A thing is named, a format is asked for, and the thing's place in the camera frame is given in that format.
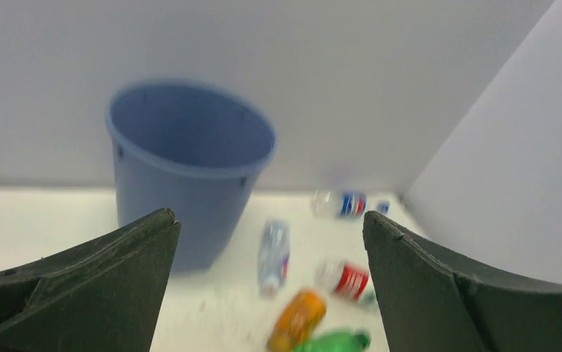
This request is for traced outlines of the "red-label clear bottle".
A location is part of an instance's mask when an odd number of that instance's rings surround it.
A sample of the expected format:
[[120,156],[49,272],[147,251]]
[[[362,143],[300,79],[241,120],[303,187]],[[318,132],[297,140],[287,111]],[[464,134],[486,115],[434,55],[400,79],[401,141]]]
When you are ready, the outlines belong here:
[[378,307],[370,272],[348,260],[325,260],[315,270],[315,285],[339,298],[366,308]]

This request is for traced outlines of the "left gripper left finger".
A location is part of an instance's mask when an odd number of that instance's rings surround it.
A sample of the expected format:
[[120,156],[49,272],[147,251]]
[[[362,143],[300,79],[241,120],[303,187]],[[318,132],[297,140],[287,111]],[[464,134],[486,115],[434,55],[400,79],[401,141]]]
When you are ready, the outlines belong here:
[[0,351],[148,351],[180,224],[167,208],[0,271]]

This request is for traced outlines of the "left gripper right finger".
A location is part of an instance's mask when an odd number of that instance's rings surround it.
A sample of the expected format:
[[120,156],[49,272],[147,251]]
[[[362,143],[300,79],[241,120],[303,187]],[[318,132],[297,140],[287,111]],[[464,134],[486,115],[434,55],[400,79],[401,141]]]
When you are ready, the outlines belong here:
[[391,351],[562,351],[562,285],[503,271],[367,212],[363,241]]

